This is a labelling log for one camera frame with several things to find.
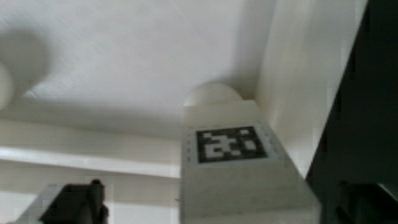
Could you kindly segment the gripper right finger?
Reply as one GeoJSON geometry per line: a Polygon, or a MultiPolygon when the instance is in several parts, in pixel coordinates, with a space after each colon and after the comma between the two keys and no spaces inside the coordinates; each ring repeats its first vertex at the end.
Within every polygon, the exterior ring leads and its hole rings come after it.
{"type": "Polygon", "coordinates": [[[333,224],[398,224],[398,185],[339,183],[333,224]]]}

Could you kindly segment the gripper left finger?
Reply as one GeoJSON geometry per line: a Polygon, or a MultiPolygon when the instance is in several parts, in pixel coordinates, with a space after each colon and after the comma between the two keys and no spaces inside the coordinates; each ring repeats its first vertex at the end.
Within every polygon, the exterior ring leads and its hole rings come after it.
{"type": "Polygon", "coordinates": [[[97,179],[62,187],[38,221],[42,224],[108,224],[104,185],[97,179]]]}

